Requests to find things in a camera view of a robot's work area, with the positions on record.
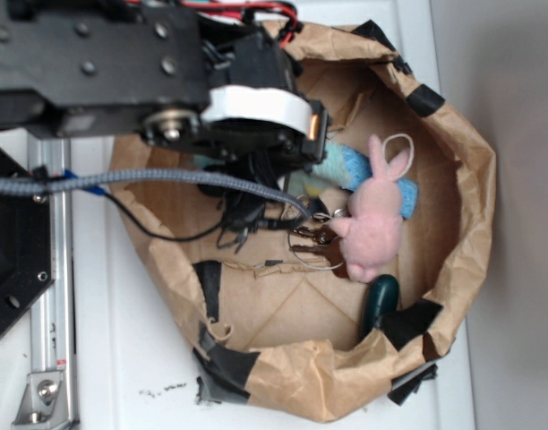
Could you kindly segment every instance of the red wire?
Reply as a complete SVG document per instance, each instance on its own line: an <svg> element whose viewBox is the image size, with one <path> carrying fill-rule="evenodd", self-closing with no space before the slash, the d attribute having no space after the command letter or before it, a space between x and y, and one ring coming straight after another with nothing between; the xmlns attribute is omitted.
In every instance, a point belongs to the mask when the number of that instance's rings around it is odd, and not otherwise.
<svg viewBox="0 0 548 430"><path fill-rule="evenodd" d="M248 3L195 3L183 2L183 5L197 10L208 9L277 9L287 16L292 22L297 23L298 17L295 12L284 4L272 2L248 2Z"/></svg>
<svg viewBox="0 0 548 430"><path fill-rule="evenodd" d="M280 49L284 49L288 43L292 40L292 33L288 32L286 36L280 41Z"/></svg>
<svg viewBox="0 0 548 430"><path fill-rule="evenodd" d="M141 0L125 0L130 4L140 4ZM197 11L206 12L208 14L216 14L229 18L242 19L240 14L241 9L273 9L280 11L281 14L287 16L293 25L298 24L298 17L294 10L285 4L275 2L246 2L246 3L220 3L212 1L212 3L196 3L183 2L184 6L191 7ZM280 41L280 48L284 48L292 39L292 31L289 31L286 36Z"/></svg>

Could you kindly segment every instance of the brown paper bag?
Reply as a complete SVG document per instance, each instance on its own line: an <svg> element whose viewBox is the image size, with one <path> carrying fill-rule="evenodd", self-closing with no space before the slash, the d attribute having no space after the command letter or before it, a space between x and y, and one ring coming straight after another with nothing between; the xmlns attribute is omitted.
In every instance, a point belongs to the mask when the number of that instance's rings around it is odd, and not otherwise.
<svg viewBox="0 0 548 430"><path fill-rule="evenodd" d="M269 23L276 31L277 23ZM408 133L419 185L397 259L401 306L358 338L367 286L303 266L287 234L260 231L242 251L218 250L216 234L176 244L127 227L137 253L200 363L201 395L331 421L391 391L392 380L446 355L481 287L491 247L495 155L468 121L417 82L372 23L356 34L308 24L288 46L299 80L333 118L334 139L366 153L371 133ZM193 168L190 156L117 140L112 169ZM189 236L216 223L217 201L195 185L114 187L146 225ZM322 195L330 210L347 193ZM327 265L322 257L312 265Z"/></svg>

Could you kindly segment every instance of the plush toy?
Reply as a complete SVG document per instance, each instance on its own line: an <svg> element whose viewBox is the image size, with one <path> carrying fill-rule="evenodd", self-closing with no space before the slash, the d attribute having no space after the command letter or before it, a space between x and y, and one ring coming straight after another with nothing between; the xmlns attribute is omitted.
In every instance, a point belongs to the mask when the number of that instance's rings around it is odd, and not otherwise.
<svg viewBox="0 0 548 430"><path fill-rule="evenodd" d="M406 137L409 150L402 150L390 163L385 158L388 141ZM403 199L396 181L411 167L413 141L406 134L396 134L381 144L372 135L368 142L372 177L366 179L349 198L350 218L335 218L330 227L343 239L340 250L351 280L369 282L381 266L398 253L401 244Z"/></svg>

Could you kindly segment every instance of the black mount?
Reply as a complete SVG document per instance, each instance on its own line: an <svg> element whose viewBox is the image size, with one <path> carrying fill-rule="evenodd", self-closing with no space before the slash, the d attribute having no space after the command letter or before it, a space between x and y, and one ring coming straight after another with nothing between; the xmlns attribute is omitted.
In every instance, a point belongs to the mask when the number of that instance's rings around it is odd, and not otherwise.
<svg viewBox="0 0 548 430"><path fill-rule="evenodd" d="M0 177L29 177L0 149ZM45 196L0 195L0 339L52 283Z"/></svg>

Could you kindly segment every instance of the bolt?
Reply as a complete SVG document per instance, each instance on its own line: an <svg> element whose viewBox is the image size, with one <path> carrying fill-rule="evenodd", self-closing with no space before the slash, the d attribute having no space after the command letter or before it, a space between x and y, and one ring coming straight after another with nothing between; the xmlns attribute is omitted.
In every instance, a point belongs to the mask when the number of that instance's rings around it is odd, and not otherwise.
<svg viewBox="0 0 548 430"><path fill-rule="evenodd" d="M165 139L169 142L176 142L181 137L181 132L178 128L169 128L168 130L165 130L163 134L165 135Z"/></svg>
<svg viewBox="0 0 548 430"><path fill-rule="evenodd" d="M75 24L75 32L82 38L88 38L91 34L89 25L87 25L85 22L77 22Z"/></svg>
<svg viewBox="0 0 548 430"><path fill-rule="evenodd" d="M155 33L161 39L168 39L168 27L164 22L155 22Z"/></svg>
<svg viewBox="0 0 548 430"><path fill-rule="evenodd" d="M47 197L45 195L35 194L33 196L33 201L37 204L42 204L42 203L45 203L47 201Z"/></svg>
<svg viewBox="0 0 548 430"><path fill-rule="evenodd" d="M28 415L28 421L32 424L37 424L37 423L40 423L41 421L44 421L45 419L43 418L43 414L36 410L34 412L31 412L29 415Z"/></svg>
<svg viewBox="0 0 548 430"><path fill-rule="evenodd" d="M0 25L0 42L8 42L12 38L11 33L4 25Z"/></svg>
<svg viewBox="0 0 548 430"><path fill-rule="evenodd" d="M38 395L42 400L47 400L50 397L57 394L57 390L59 387L57 387L57 384L53 381L45 380L42 381L38 386Z"/></svg>
<svg viewBox="0 0 548 430"><path fill-rule="evenodd" d="M160 62L160 65L163 68L163 72L169 76L175 75L178 69L178 62L172 56L164 57Z"/></svg>
<svg viewBox="0 0 548 430"><path fill-rule="evenodd" d="M85 61L81 64L81 71L87 76L92 76L97 74L97 66L95 66L95 64L91 61Z"/></svg>
<svg viewBox="0 0 548 430"><path fill-rule="evenodd" d="M338 209L334 212L334 218L345 218L348 216L347 209Z"/></svg>

